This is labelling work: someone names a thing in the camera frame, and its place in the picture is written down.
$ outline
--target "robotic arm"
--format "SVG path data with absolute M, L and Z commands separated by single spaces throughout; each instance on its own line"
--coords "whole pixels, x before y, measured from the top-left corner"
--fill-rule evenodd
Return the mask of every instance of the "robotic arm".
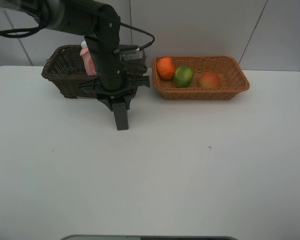
M 0 7 L 25 12 L 38 22 L 35 28 L 0 31 L 2 37 L 27 37 L 43 28 L 84 36 L 98 80 L 81 84 L 79 90 L 95 93 L 113 111 L 118 130 L 129 128 L 130 102 L 138 87 L 150 87 L 150 81 L 147 76 L 128 75 L 125 61 L 142 56 L 143 49 L 155 41 L 152 34 L 122 23 L 113 7 L 94 0 L 0 0 Z M 147 34 L 152 41 L 140 47 L 119 47 L 120 26 Z

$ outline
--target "black cable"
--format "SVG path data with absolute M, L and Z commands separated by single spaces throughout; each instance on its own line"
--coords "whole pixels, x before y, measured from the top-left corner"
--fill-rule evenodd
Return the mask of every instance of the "black cable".
M 155 40 L 156 40 L 156 38 L 155 38 L 154 35 L 152 35 L 151 33 L 147 32 L 147 31 L 144 31 L 144 30 L 142 30 L 142 29 L 140 29 L 140 28 L 137 28 L 137 27 L 134 27 L 134 26 L 130 26 L 130 25 L 125 24 L 125 23 L 123 23 L 123 22 L 121 22 L 121 21 L 117 21 L 117 20 L 111 19 L 111 18 L 108 17 L 107 15 L 105 15 L 105 14 L 103 14 L 103 13 L 100 13 L 100 12 L 96 12 L 95 15 L 97 15 L 97 16 L 103 18 L 103 19 L 107 19 L 108 21 L 111 21 L 111 22 L 113 22 L 113 23 L 120 24 L 121 26 L 123 26 L 123 27 L 125 27 L 125 28 L 132 29 L 132 30 L 135 30 L 135 31 L 137 31 L 137 32 L 140 32 L 140 33 L 143 33 L 143 34 L 146 34 L 146 35 L 152 37 L 152 41 L 150 41 L 150 42 L 148 42 L 147 44 L 145 44 L 145 45 L 139 47 L 139 50 L 141 50 L 141 51 L 142 51 L 143 49 L 146 49 L 146 48 L 150 47 L 150 46 L 155 42 Z
M 36 34 L 40 30 L 46 28 L 49 25 L 49 23 L 50 23 L 50 21 L 52 19 L 52 9 L 51 9 L 51 7 L 50 7 L 50 5 L 49 5 L 49 3 L 48 3 L 47 0 L 43 0 L 43 2 L 44 2 L 45 6 L 46 6 L 46 8 L 48 10 L 48 20 L 46 22 L 43 19 L 43 17 L 41 16 L 40 17 L 39 25 L 37 27 L 3 30 L 3 31 L 0 31 L 0 36 L 5 37 L 5 38 L 11 38 L 11 39 L 25 38 L 25 37 L 31 36 L 33 34 Z M 155 42 L 155 40 L 156 40 L 156 38 L 155 38 L 154 35 L 152 35 L 151 33 L 147 32 L 147 31 L 144 31 L 144 30 L 142 30 L 140 28 L 137 28 L 137 27 L 134 27 L 134 26 L 130 26 L 130 25 L 125 24 L 125 23 L 123 23 L 121 21 L 110 19 L 108 16 L 106 16 L 105 14 L 100 13 L 100 12 L 96 12 L 95 14 L 97 16 L 101 17 L 101 18 L 107 19 L 108 21 L 120 24 L 121 26 L 123 26 L 125 28 L 131 29 L 131 30 L 134 30 L 134 31 L 137 31 L 137 32 L 140 32 L 140 33 L 143 33 L 143 34 L 146 34 L 146 35 L 152 37 L 152 40 L 150 42 L 148 42 L 147 44 L 139 47 L 140 51 L 144 50 L 145 48 L 150 47 Z
M 10 38 L 10 39 L 19 39 L 19 38 L 25 38 L 28 36 L 31 36 L 33 34 L 36 34 L 40 30 L 46 28 L 52 18 L 52 9 L 48 3 L 47 0 L 43 0 L 47 11 L 48 11 L 48 18 L 47 21 L 43 19 L 43 17 L 40 17 L 39 25 L 37 27 L 32 27 L 32 28 L 17 28 L 17 29 L 9 29 L 9 30 L 2 30 L 0 31 L 0 36 L 5 37 L 5 38 Z
M 146 49 L 147 47 L 150 47 L 155 42 L 155 40 L 156 40 L 155 36 L 152 35 L 151 33 L 147 32 L 147 31 L 144 31 L 144 30 L 139 29 L 139 28 L 134 27 L 134 26 L 130 26 L 130 25 L 122 23 L 122 22 L 120 22 L 120 25 L 123 26 L 123 27 L 125 27 L 125 28 L 132 29 L 132 30 L 135 30 L 137 32 L 140 32 L 140 33 L 143 33 L 143 34 L 146 34 L 146 35 L 152 37 L 152 41 L 150 41 L 147 44 L 139 47 L 140 51 L 142 51 L 143 49 Z

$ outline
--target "white table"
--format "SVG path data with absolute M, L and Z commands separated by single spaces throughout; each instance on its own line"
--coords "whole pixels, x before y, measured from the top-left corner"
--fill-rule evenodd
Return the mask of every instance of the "white table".
M 300 239 L 300 72 L 244 71 L 231 101 L 140 87 L 117 131 L 41 71 L 0 67 L 0 239 Z

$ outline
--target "pink object in basket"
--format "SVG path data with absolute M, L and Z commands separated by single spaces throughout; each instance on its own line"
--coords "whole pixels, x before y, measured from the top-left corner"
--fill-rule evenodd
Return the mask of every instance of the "pink object in basket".
M 97 75 L 96 68 L 95 68 L 94 62 L 91 59 L 91 55 L 90 55 L 86 41 L 83 41 L 81 43 L 81 47 L 82 47 L 82 50 L 80 52 L 80 56 L 83 59 L 86 74 L 88 74 L 89 76 Z

